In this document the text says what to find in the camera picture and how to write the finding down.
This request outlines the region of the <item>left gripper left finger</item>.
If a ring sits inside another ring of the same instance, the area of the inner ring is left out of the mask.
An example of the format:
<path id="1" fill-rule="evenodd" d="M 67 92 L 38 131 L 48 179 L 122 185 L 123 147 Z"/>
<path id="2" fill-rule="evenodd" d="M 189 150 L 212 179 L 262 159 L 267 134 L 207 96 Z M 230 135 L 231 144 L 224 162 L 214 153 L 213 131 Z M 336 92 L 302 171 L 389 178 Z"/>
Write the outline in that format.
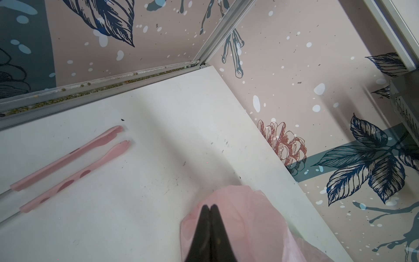
<path id="1" fill-rule="evenodd" d="M 211 258 L 211 212 L 207 205 L 201 209 L 186 262 L 209 262 Z"/>

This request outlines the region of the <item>pink plastic bag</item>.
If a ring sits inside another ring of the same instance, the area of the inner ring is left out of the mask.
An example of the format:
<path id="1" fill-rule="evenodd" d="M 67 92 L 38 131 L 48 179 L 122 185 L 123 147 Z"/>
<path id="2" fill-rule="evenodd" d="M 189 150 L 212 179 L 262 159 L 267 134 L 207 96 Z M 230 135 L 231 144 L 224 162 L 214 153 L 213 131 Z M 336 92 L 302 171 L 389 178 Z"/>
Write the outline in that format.
<path id="1" fill-rule="evenodd" d="M 330 258 L 294 236 L 285 218 L 262 191 L 227 186 L 201 201 L 181 223 L 181 254 L 185 261 L 201 213 L 217 205 L 237 262 L 329 262 Z"/>

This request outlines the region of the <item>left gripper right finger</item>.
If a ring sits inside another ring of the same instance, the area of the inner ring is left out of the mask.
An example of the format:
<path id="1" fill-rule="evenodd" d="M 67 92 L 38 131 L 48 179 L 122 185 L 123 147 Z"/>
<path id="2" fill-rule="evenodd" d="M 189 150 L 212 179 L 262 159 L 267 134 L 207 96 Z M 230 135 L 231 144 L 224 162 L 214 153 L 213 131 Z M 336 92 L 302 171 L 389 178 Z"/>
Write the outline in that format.
<path id="1" fill-rule="evenodd" d="M 210 261 L 237 262 L 217 205 L 210 208 Z"/>

